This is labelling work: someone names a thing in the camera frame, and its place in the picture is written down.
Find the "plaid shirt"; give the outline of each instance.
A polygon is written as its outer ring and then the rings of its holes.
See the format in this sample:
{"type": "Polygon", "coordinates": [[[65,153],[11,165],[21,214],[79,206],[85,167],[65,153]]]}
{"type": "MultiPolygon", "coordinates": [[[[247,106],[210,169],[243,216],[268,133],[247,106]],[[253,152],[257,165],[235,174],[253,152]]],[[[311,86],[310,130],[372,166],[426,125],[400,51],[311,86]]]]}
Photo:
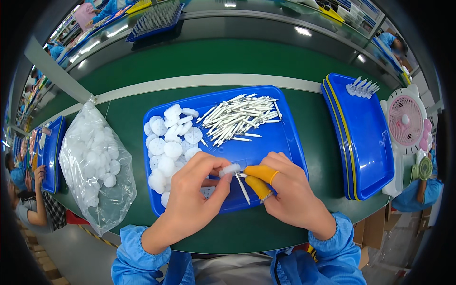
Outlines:
{"type": "MultiPolygon", "coordinates": [[[[51,195],[43,191],[43,202],[44,202],[44,207],[46,208],[46,212],[51,216],[52,219],[52,225],[54,227],[54,230],[58,230],[60,228],[63,228],[67,224],[67,216],[66,216],[66,211],[67,208],[57,202],[56,199],[52,198],[51,195]]],[[[29,201],[29,200],[35,200],[36,197],[30,197],[28,199],[22,199],[24,202],[29,201]]]]}

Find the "yellow tray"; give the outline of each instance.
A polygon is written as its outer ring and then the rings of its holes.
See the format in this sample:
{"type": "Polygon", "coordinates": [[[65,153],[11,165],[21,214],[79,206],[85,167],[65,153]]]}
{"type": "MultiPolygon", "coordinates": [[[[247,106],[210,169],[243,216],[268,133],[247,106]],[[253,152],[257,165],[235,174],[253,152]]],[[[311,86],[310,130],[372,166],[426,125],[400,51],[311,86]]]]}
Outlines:
{"type": "Polygon", "coordinates": [[[339,22],[345,22],[345,20],[342,17],[340,17],[339,14],[336,13],[336,11],[334,11],[332,8],[330,8],[329,11],[326,11],[322,7],[318,7],[318,8],[320,8],[320,11],[323,12],[323,14],[328,15],[331,18],[338,20],[339,22]]]}
{"type": "Polygon", "coordinates": [[[130,9],[126,11],[127,14],[135,13],[136,11],[139,11],[141,9],[144,9],[146,7],[149,7],[152,5],[151,0],[139,0],[136,4],[134,4],[130,9]]]}

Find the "gray shirt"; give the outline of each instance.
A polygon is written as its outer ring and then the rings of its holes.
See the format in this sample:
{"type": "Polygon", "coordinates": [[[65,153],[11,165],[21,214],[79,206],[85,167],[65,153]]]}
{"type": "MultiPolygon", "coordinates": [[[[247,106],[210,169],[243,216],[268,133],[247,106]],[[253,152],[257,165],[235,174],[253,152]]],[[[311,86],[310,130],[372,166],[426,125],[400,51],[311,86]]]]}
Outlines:
{"type": "Polygon", "coordinates": [[[51,216],[49,216],[49,213],[47,211],[47,225],[45,226],[32,225],[27,218],[28,211],[36,212],[36,201],[30,199],[28,201],[23,202],[20,199],[19,203],[17,203],[16,205],[16,216],[21,220],[21,222],[24,223],[27,229],[35,233],[52,233],[54,231],[54,226],[52,225],[52,218],[51,216]]]}

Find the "hand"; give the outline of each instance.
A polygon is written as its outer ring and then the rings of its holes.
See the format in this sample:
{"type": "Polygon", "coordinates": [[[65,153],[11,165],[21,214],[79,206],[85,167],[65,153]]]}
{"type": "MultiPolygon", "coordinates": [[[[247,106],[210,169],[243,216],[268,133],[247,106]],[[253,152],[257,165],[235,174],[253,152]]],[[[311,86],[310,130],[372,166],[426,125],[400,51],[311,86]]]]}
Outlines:
{"type": "Polygon", "coordinates": [[[275,152],[270,152],[260,165],[279,171],[271,184],[277,196],[265,200],[266,211],[284,223],[312,231],[319,240],[330,239],[336,232],[336,221],[312,192],[304,170],[283,153],[275,152]]]}
{"type": "Polygon", "coordinates": [[[41,190],[41,183],[46,175],[46,168],[44,165],[39,166],[35,169],[35,191],[41,190]]]}
{"type": "Polygon", "coordinates": [[[30,172],[28,172],[28,171],[26,171],[25,182],[26,182],[27,191],[31,192],[32,191],[32,189],[31,189],[31,175],[30,175],[30,172]]]}
{"type": "Polygon", "coordinates": [[[227,174],[220,180],[206,177],[209,174],[218,176],[218,172],[230,164],[224,158],[200,151],[172,177],[165,212],[141,237],[146,252],[158,254],[212,221],[230,192],[232,175],[227,174]],[[200,189],[209,186],[216,188],[211,197],[206,199],[200,189]]]}

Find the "cuff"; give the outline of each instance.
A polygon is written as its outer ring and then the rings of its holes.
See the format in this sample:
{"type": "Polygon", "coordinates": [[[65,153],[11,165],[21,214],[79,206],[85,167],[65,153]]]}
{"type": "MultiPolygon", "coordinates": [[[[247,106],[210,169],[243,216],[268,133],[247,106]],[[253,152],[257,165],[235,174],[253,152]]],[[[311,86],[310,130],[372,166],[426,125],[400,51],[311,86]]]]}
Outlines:
{"type": "Polygon", "coordinates": [[[331,215],[336,220],[336,232],[332,238],[322,241],[317,239],[313,233],[309,231],[309,243],[321,257],[333,255],[353,241],[354,230],[350,219],[340,212],[331,215]]]}
{"type": "Polygon", "coordinates": [[[120,230],[122,247],[129,259],[135,261],[140,268],[154,270],[166,264],[171,257],[171,248],[167,247],[159,254],[150,254],[141,244],[141,236],[148,227],[129,225],[120,230]]]}

